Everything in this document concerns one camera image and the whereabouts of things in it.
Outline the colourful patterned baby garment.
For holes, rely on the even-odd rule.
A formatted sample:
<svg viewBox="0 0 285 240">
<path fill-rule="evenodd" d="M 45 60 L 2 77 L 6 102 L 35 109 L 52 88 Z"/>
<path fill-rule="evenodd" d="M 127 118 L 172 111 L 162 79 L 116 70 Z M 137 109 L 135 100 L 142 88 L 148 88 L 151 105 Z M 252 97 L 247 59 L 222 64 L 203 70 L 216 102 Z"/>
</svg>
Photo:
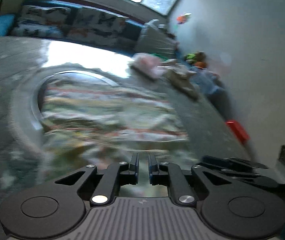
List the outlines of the colourful patterned baby garment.
<svg viewBox="0 0 285 240">
<path fill-rule="evenodd" d="M 122 186 L 120 195 L 162 197 L 166 188 L 149 183 L 148 155 L 182 169 L 198 161 L 167 96 L 142 88 L 59 74 L 47 82 L 41 123 L 44 181 L 87 164 L 103 170 L 138 154 L 139 181 Z"/>
</svg>

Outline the red object at table edge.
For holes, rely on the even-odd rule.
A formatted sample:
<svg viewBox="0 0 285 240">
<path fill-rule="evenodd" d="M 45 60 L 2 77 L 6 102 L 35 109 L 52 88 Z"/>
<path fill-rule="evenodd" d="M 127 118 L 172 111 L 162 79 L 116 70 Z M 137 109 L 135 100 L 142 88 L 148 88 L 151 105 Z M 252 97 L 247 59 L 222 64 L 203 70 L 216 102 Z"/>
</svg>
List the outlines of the red object at table edge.
<svg viewBox="0 0 285 240">
<path fill-rule="evenodd" d="M 228 120 L 225 122 L 228 128 L 231 129 L 234 136 L 239 140 L 239 142 L 244 145 L 250 139 L 246 130 L 241 126 L 236 120 Z"/>
</svg>

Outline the clear storage box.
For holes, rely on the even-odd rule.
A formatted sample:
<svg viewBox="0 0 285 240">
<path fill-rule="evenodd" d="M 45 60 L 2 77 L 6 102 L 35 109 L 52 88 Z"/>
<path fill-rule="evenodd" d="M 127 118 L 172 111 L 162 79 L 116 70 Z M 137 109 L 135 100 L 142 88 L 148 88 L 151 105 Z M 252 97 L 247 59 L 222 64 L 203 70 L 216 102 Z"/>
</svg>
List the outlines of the clear storage box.
<svg viewBox="0 0 285 240">
<path fill-rule="evenodd" d="M 220 86 L 219 76 L 217 74 L 206 69 L 198 69 L 195 71 L 196 74 L 190 78 L 190 82 L 193 85 L 198 85 L 201 93 L 208 99 L 216 99 L 224 94 L 225 89 Z"/>
</svg>

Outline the beige crumpled garment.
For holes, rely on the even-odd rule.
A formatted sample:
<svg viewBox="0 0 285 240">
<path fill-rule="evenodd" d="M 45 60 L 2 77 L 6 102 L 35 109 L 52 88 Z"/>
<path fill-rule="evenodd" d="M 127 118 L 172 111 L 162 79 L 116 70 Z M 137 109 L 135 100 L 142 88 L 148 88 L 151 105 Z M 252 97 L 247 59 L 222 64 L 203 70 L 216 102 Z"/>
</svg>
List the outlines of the beige crumpled garment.
<svg viewBox="0 0 285 240">
<path fill-rule="evenodd" d="M 191 83 L 190 79 L 197 73 L 189 70 L 185 65 L 179 63 L 177 59 L 168 59 L 160 65 L 164 70 L 164 77 L 170 81 L 171 85 L 179 89 L 193 100 L 198 99 L 198 91 Z"/>
</svg>

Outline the plush toy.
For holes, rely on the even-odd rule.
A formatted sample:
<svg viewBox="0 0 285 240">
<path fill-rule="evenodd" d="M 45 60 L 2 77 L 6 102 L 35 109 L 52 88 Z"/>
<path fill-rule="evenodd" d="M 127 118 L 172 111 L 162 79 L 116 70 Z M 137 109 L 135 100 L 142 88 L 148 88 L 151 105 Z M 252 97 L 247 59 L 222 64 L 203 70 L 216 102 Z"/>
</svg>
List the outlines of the plush toy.
<svg viewBox="0 0 285 240">
<path fill-rule="evenodd" d="M 192 65 L 195 66 L 199 69 L 204 69 L 207 68 L 207 63 L 206 63 L 206 54 L 202 51 L 197 51 L 196 53 L 189 53 L 186 54 L 184 57 L 184 60 Z"/>
</svg>

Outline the folded pink garment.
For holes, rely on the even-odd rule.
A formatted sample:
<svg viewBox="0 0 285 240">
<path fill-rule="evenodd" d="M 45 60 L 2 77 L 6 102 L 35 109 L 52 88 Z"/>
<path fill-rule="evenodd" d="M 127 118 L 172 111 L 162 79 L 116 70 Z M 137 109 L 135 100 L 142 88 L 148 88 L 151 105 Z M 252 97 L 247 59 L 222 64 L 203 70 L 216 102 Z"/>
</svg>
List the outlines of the folded pink garment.
<svg viewBox="0 0 285 240">
<path fill-rule="evenodd" d="M 157 80 L 165 74 L 169 65 L 152 54 L 136 53 L 129 63 L 129 67 L 137 70 L 151 80 Z"/>
</svg>

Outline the grey star quilted table cover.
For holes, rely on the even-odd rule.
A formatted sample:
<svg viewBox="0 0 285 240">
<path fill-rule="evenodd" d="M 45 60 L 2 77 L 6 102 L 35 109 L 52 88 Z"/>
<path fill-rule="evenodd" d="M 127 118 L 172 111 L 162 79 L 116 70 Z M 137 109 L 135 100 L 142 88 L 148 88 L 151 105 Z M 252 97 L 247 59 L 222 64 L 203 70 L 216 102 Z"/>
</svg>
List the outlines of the grey star quilted table cover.
<svg viewBox="0 0 285 240">
<path fill-rule="evenodd" d="M 43 131 L 33 117 L 44 87 L 55 72 L 80 69 L 119 85 L 165 93 L 191 137 L 188 163 L 204 155 L 249 159 L 213 105 L 193 101 L 166 80 L 151 81 L 131 69 L 129 57 L 75 43 L 28 37 L 0 37 L 0 203 L 12 193 L 74 170 L 71 161 L 55 164 L 41 149 Z M 0 225 L 0 239 L 5 234 Z"/>
</svg>

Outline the grey white pillow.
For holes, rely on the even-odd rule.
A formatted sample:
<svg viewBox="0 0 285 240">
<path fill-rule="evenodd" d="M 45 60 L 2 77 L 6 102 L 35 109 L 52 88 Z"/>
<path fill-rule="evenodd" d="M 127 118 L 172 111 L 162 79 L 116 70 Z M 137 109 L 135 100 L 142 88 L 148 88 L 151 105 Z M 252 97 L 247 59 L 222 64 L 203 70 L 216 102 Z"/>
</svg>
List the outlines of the grey white pillow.
<svg viewBox="0 0 285 240">
<path fill-rule="evenodd" d="M 134 51 L 137 53 L 158 54 L 166 58 L 175 56 L 175 40 L 159 29 L 159 20 L 150 20 L 143 25 Z"/>
</svg>

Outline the right butterfly cushion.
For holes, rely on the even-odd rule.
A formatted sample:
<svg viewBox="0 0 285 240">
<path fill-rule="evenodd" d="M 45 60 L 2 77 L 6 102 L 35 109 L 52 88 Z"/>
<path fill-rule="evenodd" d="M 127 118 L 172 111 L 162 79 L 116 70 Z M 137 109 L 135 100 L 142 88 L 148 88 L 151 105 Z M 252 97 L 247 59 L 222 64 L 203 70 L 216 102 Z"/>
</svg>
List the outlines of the right butterfly cushion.
<svg viewBox="0 0 285 240">
<path fill-rule="evenodd" d="M 115 47 L 125 28 L 127 17 L 93 7 L 81 7 L 67 38 L 98 46 Z"/>
</svg>

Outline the butterfly cushion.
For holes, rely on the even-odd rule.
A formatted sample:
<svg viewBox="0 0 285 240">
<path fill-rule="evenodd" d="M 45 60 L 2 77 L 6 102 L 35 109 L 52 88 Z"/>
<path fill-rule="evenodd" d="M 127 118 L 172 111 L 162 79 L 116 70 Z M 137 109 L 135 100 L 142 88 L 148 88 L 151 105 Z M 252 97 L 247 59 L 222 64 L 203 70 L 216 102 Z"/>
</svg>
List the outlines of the butterfly cushion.
<svg viewBox="0 0 285 240">
<path fill-rule="evenodd" d="M 67 38 L 98 46 L 115 47 L 125 28 L 127 17 L 93 7 L 81 7 Z"/>
<path fill-rule="evenodd" d="M 71 9 L 23 5 L 11 31 L 12 36 L 64 38 L 64 28 Z"/>
</svg>

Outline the colourful pinwheel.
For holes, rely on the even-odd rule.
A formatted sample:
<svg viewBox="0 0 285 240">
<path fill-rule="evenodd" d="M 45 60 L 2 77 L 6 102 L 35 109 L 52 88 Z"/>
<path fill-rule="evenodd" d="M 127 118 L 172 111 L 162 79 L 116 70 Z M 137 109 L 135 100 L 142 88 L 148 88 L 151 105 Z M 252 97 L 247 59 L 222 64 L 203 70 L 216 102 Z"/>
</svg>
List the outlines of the colourful pinwheel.
<svg viewBox="0 0 285 240">
<path fill-rule="evenodd" d="M 182 14 L 182 15 L 179 15 L 177 17 L 177 24 L 178 25 L 182 25 L 182 24 L 185 24 L 191 17 L 191 13 L 185 13 L 185 14 Z"/>
</svg>

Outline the blue sofa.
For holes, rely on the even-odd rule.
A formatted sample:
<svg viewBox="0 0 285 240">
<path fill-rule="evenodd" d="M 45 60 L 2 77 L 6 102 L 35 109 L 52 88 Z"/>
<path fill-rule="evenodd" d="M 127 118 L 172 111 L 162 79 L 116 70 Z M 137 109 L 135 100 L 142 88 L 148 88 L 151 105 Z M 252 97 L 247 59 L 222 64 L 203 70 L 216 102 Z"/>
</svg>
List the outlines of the blue sofa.
<svg viewBox="0 0 285 240">
<path fill-rule="evenodd" d="M 65 41 L 73 41 L 67 38 L 68 31 L 72 27 L 72 24 L 74 22 L 75 16 L 78 12 L 78 9 L 81 7 L 81 5 L 73 4 L 73 3 L 67 3 L 67 2 L 49 2 L 49 1 L 24 1 L 22 3 L 23 5 L 35 5 L 39 7 L 66 7 L 71 9 L 71 13 L 67 18 L 67 25 L 64 28 L 64 38 L 60 38 L 57 40 L 65 40 Z M 11 31 L 15 26 L 15 23 L 21 13 L 21 9 L 19 13 L 17 14 L 5 14 L 0 16 L 0 36 L 10 36 Z M 118 43 L 115 45 L 115 47 L 107 47 L 107 46 L 98 46 L 96 44 L 92 43 L 85 43 L 85 42 L 78 42 L 78 41 L 73 41 L 76 43 L 83 43 L 83 44 L 89 44 L 89 45 L 95 45 L 97 47 L 101 48 L 108 48 L 108 49 L 115 49 L 115 50 L 121 50 L 123 52 L 127 52 L 129 54 L 134 54 L 136 53 L 134 51 L 134 47 L 136 46 L 136 43 L 138 41 L 140 32 L 142 31 L 144 24 L 140 24 L 136 21 L 131 20 L 130 18 L 127 18 L 125 28 L 121 32 L 118 38 Z M 175 35 L 172 33 L 169 33 L 167 31 L 166 25 L 164 24 L 159 24 L 159 29 L 162 30 L 169 38 L 175 40 L 176 42 L 176 47 L 175 47 L 175 56 L 174 57 L 180 57 L 180 53 L 178 51 L 178 43 L 175 39 Z M 169 59 L 166 57 L 162 57 L 158 54 L 152 54 L 157 57 L 160 57 L 161 59 Z"/>
</svg>

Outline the left butterfly cushion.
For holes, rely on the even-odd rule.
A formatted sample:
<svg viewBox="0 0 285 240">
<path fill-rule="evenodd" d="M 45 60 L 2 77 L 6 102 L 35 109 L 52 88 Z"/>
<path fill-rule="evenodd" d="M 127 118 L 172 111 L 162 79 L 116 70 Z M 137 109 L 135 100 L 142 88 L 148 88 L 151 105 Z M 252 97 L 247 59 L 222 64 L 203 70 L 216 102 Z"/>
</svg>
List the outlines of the left butterfly cushion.
<svg viewBox="0 0 285 240">
<path fill-rule="evenodd" d="M 71 9 L 23 5 L 11 31 L 12 36 L 64 38 L 64 28 Z"/>
</svg>

